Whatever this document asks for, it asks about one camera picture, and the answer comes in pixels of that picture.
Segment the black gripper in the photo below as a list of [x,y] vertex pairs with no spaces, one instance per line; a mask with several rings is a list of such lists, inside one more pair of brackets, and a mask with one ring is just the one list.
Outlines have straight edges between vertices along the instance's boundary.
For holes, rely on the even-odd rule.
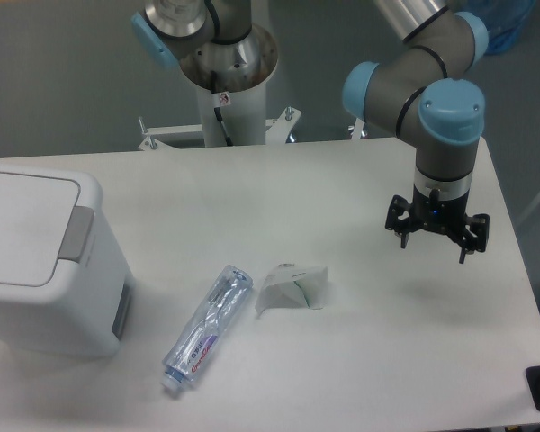
[[410,233],[417,227],[437,234],[449,234],[461,251],[459,263],[463,264],[467,255],[483,253],[490,234],[490,216],[479,213],[466,214],[469,192],[453,199],[441,201],[430,198],[414,188],[413,202],[394,195],[386,216],[384,227],[400,238],[400,248],[405,249]]

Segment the second grey robot arm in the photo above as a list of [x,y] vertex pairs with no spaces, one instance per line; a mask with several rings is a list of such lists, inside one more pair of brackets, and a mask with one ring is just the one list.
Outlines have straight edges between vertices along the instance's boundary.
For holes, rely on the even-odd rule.
[[147,54],[162,68],[174,68],[206,43],[243,41],[252,29],[252,6],[249,1],[147,1],[130,23]]

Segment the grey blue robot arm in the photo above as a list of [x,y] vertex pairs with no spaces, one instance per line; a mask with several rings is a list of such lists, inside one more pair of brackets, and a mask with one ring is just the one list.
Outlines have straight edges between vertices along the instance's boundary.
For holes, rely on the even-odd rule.
[[419,230],[450,238],[459,259],[485,251],[490,217],[466,212],[485,97],[464,73],[485,54],[486,25],[444,1],[378,1],[406,46],[392,63],[357,65],[342,90],[345,109],[416,150],[413,196],[391,199],[385,228],[405,247]]

